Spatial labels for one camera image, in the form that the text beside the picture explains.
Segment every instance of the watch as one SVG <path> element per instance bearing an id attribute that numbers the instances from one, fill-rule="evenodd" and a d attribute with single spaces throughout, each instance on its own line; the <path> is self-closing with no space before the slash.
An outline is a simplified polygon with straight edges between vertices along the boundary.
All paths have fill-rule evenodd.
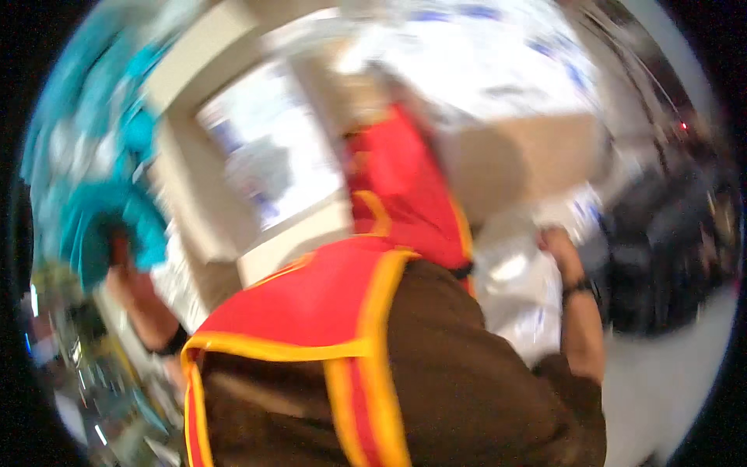
<path id="1" fill-rule="evenodd" d="M 602 305 L 602 299 L 601 295 L 599 294 L 599 288 L 597 287 L 596 282 L 589 279 L 588 277 L 584 277 L 578 282 L 576 282 L 575 285 L 572 285 L 570 287 L 564 288 L 562 291 L 562 305 L 563 308 L 565 308 L 565 302 L 568 301 L 568 298 L 571 297 L 573 294 L 577 294 L 579 292 L 591 292 L 594 296 L 594 301 L 597 303 L 597 307 L 601 308 Z"/>

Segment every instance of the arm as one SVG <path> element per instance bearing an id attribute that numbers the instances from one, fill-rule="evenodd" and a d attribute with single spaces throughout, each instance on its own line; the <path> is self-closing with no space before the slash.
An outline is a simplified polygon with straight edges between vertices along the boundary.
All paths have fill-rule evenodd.
<path id="1" fill-rule="evenodd" d="M 578 284 L 585 274 L 578 251 L 564 229 L 546 229 L 538 244 L 554 258 L 560 269 L 563 288 Z M 571 373 L 587 377 L 601 386 L 604 378 L 604 333 L 596 300 L 591 292 L 568 297 L 562 317 L 560 352 L 568 360 Z"/>
<path id="2" fill-rule="evenodd" d="M 113 263 L 106 278 L 106 288 L 124 308 L 127 317 L 143 346 L 160 353 L 164 370 L 179 391 L 186 388 L 186 380 L 179 363 L 179 350 L 172 349 L 175 339 L 187 336 L 171 309 L 156 293 L 150 275 L 138 272 L 131 263 L 127 241 L 112 241 Z"/>

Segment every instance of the brown shirt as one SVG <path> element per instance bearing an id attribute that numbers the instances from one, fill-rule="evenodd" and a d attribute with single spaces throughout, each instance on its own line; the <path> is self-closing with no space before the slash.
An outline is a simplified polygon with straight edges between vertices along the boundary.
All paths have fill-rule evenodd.
<path id="1" fill-rule="evenodd" d="M 413 466 L 604 465 L 599 385 L 560 355 L 530 371 L 445 269 L 408 265 L 388 349 Z M 202 372 L 217 467 L 349 465 L 319 363 L 209 353 Z"/>

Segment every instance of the man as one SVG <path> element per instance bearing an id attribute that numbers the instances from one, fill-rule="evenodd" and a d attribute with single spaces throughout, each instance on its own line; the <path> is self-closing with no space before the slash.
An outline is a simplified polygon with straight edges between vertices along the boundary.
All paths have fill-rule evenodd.
<path id="1" fill-rule="evenodd" d="M 485 330 L 469 231 L 390 110 L 348 139 L 356 235 L 232 297 L 184 345 L 190 465 L 602 467 L 601 319 L 567 233 L 538 238 L 565 293 L 561 352 L 532 372 Z M 155 323 L 135 326 L 152 350 L 174 350 L 178 324 L 132 277 L 115 268 L 111 289 Z"/>

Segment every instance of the red vest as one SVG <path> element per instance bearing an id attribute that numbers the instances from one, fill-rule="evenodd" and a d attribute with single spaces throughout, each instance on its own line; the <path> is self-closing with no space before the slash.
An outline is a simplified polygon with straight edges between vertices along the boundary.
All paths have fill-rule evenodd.
<path id="1" fill-rule="evenodd" d="M 182 351 L 191 467 L 213 467 L 196 364 L 201 352 L 321 361 L 350 464 L 411 465 L 388 366 L 389 308 L 408 261 L 422 257 L 464 269 L 471 264 L 471 235 L 430 151 L 399 108 L 349 144 L 356 236 L 321 247 L 236 294 Z M 471 292 L 469 278 L 463 285 Z"/>

